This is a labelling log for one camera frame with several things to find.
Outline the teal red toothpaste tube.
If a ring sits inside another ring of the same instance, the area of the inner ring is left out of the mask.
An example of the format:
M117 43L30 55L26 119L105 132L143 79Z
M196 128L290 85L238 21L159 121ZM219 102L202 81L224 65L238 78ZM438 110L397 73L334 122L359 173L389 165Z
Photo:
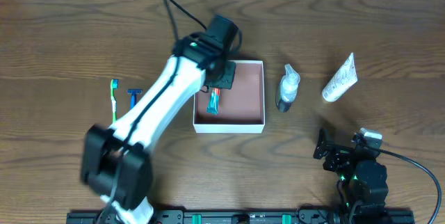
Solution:
M219 109L219 101L220 101L220 89L214 88L211 91L211 96L209 98L209 103L207 106L207 113L217 115L218 109Z

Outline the white box brown inside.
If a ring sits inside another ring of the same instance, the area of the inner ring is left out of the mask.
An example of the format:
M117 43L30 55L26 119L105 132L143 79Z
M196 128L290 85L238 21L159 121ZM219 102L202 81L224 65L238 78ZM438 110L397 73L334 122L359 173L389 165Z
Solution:
M207 112L210 93L193 101L193 126L199 134L260 134L265 126L264 64L236 61L232 88L220 91L218 113Z

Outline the white lotion tube gold cap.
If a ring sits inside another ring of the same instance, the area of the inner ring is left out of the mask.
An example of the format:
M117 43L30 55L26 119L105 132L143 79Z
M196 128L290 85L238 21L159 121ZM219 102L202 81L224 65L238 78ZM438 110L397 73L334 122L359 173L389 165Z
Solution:
M326 102L337 101L352 85L357 83L358 77L355 69L355 57L351 52L349 57L337 70L322 90L322 98Z

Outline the blue disposable razor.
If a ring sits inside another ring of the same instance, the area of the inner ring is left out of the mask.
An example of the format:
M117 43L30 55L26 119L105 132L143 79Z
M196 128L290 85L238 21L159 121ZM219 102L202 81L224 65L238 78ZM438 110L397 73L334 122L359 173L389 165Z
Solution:
M131 96L130 98L130 109L132 109L137 103L137 96L142 93L142 89L131 88L127 90L127 93Z

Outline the white green toothbrush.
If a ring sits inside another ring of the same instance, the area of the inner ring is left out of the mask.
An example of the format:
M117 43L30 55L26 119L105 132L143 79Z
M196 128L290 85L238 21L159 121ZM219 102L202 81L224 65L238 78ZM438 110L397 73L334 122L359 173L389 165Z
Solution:
M117 120L117 100L115 98L115 90L118 89L118 80L112 79L110 83L111 105L112 105L112 122Z

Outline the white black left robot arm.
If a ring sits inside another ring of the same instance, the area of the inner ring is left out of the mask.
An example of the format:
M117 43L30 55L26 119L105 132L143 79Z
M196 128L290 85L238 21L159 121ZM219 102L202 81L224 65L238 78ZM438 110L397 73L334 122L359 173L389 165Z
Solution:
M132 109L110 127L93 125L86 132L80 178L106 202L96 223L111 213L119 223L150 221L147 192L157 141L203 87L232 88L236 64L227 57L241 37L233 21L214 16L205 31L176 41L160 77Z

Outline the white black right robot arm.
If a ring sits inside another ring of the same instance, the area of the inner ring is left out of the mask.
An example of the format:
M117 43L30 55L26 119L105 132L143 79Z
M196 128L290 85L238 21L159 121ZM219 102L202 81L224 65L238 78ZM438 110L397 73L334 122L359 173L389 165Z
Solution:
M389 192L387 168L377 162L382 134L361 128L354 134L354 147L336 144L327 129L318 133L313 158L323 159L323 169L339 176L341 223L357 223L358 217L377 217L385 208Z

